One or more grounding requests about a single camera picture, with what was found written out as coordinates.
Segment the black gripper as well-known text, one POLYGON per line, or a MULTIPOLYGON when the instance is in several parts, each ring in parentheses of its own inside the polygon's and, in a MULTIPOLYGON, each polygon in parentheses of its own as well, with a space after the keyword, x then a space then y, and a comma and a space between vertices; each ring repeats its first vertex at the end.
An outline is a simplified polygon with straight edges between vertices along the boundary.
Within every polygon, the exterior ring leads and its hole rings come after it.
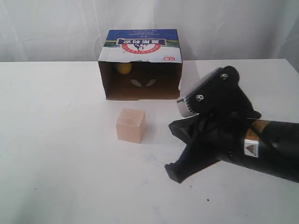
POLYGON ((173 136, 187 144, 176 162, 164 166, 169 178, 177 183, 219 161, 238 166, 262 165, 258 151, 260 118, 233 115, 224 120, 214 115, 195 115, 175 120, 168 127, 173 136))

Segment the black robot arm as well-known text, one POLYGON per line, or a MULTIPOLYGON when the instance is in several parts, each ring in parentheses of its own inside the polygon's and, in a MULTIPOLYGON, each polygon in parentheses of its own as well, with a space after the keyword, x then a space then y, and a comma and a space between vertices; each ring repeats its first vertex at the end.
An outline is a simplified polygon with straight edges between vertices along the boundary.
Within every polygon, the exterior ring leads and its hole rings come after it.
POLYGON ((177 183, 220 161, 299 181, 297 123, 211 114, 173 121, 169 129, 186 144, 178 160, 165 165, 177 183))

